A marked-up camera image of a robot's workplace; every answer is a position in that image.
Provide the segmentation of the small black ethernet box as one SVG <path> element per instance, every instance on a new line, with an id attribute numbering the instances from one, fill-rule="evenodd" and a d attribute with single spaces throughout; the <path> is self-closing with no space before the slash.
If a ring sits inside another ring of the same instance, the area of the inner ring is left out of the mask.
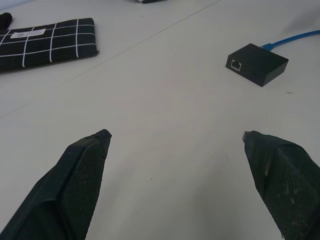
<path id="1" fill-rule="evenodd" d="M 288 62 L 287 58 L 250 43 L 231 53 L 225 67 L 264 87 L 285 71 Z"/>

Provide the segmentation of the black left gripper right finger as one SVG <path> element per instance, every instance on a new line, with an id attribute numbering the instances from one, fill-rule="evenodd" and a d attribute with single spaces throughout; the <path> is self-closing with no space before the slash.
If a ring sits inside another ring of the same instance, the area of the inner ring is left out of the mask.
<path id="1" fill-rule="evenodd" d="M 284 240 L 320 240 L 320 167 L 298 144 L 246 131 L 256 190 Z"/>

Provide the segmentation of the black rounded fabric object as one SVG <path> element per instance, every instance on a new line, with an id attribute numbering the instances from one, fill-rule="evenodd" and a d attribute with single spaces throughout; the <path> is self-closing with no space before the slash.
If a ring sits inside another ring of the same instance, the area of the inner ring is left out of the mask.
<path id="1" fill-rule="evenodd" d="M 10 13 L 4 12 L 0 14 L 0 30 L 8 29 L 12 21 L 13 16 Z"/>

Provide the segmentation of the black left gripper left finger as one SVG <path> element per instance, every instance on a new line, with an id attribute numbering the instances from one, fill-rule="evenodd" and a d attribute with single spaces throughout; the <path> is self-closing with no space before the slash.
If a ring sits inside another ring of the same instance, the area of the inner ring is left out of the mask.
<path id="1" fill-rule="evenodd" d="M 85 240 L 111 137 L 102 129 L 69 145 L 36 182 L 0 233 L 0 240 Z"/>

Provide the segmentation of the black white grid cloth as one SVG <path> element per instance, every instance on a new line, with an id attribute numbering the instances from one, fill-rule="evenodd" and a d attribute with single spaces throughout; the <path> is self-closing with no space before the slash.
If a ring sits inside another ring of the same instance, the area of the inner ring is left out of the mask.
<path id="1" fill-rule="evenodd" d="M 92 18 L 0 30 L 0 72 L 98 55 Z"/>

